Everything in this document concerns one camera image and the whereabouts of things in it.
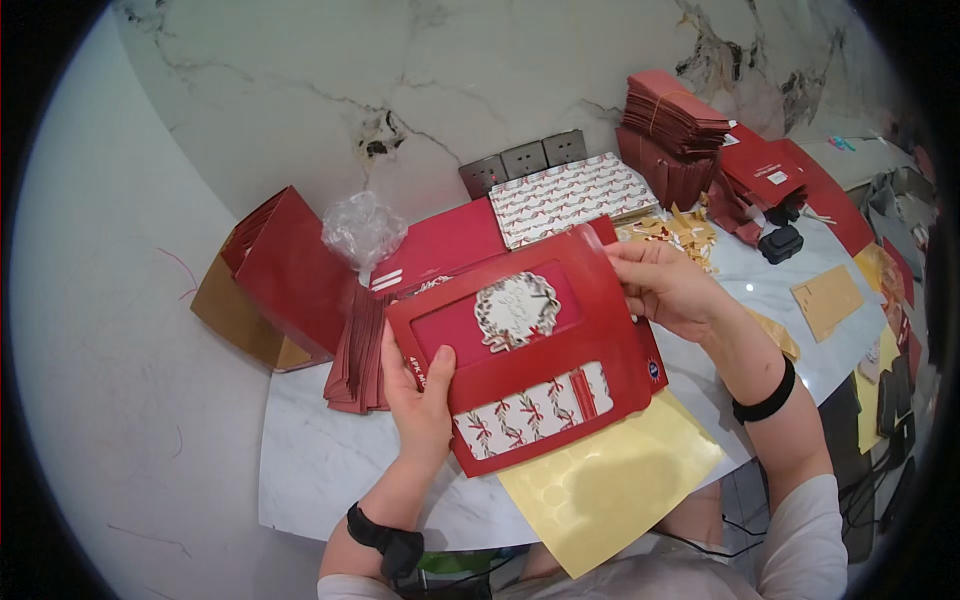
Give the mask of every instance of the black wrist strap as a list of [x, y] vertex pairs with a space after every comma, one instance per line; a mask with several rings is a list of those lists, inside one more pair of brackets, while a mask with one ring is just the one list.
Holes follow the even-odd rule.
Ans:
[[786, 354], [784, 354], [783, 380], [780, 381], [777, 389], [770, 394], [770, 397], [763, 400], [759, 404], [754, 404], [752, 406], [744, 406], [734, 399], [733, 416], [740, 422], [741, 425], [747, 421], [755, 422], [770, 417], [776, 413], [790, 397], [790, 393], [793, 392], [793, 382], [796, 380], [796, 378], [797, 375], [793, 370], [793, 363], [791, 363], [790, 359], [786, 357]]
[[360, 544], [376, 548], [383, 555], [380, 573], [393, 581], [410, 576], [423, 556], [423, 534], [377, 525], [357, 506], [347, 511], [347, 531]]

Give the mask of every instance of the white marble table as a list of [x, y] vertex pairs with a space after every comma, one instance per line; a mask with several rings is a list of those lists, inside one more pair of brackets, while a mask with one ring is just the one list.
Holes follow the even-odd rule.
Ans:
[[[801, 349], [797, 373], [819, 405], [853, 370], [885, 319], [876, 294], [827, 226], [796, 224], [804, 249], [777, 265], [723, 231], [711, 255], [716, 278], [735, 298], [790, 331]], [[790, 287], [846, 265], [864, 304], [817, 344]], [[724, 448], [727, 456], [702, 485], [753, 457], [732, 416], [730, 396], [700, 347], [654, 325], [670, 389]], [[260, 454], [262, 525], [326, 540], [347, 508], [396, 456], [389, 414], [357, 417], [326, 408], [329, 366], [275, 374], [270, 384]], [[452, 456], [427, 499], [420, 527], [428, 549], [466, 550], [537, 541], [495, 475], [467, 479]]]

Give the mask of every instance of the wall socket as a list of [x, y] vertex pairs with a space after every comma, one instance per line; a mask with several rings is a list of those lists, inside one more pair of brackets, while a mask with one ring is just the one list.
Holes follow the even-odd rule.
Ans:
[[490, 188], [507, 180], [503, 161], [499, 155], [487, 156], [460, 167], [460, 179], [464, 181], [471, 200], [483, 198]]
[[587, 159], [587, 144], [584, 143], [581, 130], [545, 137], [543, 149], [546, 151], [546, 162], [551, 167]]
[[546, 169], [546, 155], [543, 153], [543, 144], [539, 141], [501, 152], [500, 157], [503, 158], [509, 180]]

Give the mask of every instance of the white sleeve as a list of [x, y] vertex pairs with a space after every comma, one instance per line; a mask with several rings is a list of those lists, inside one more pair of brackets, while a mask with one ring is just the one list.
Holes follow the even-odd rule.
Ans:
[[766, 600], [833, 600], [847, 588], [837, 479], [804, 481], [777, 508], [756, 564], [756, 590]]
[[317, 582], [318, 600], [401, 600], [396, 593], [369, 577], [327, 575]]

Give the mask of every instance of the hand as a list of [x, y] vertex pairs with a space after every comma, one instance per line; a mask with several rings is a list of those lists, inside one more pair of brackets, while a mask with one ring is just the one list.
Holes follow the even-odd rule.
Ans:
[[399, 458], [417, 468], [432, 469], [435, 474], [450, 452], [453, 437], [446, 392], [457, 366], [457, 356], [450, 346], [440, 346], [420, 392], [387, 322], [380, 343], [380, 363], [383, 395], [390, 404], [400, 434]]
[[666, 242], [617, 242], [605, 250], [630, 312], [690, 342], [702, 342], [718, 311], [735, 301], [697, 263]]

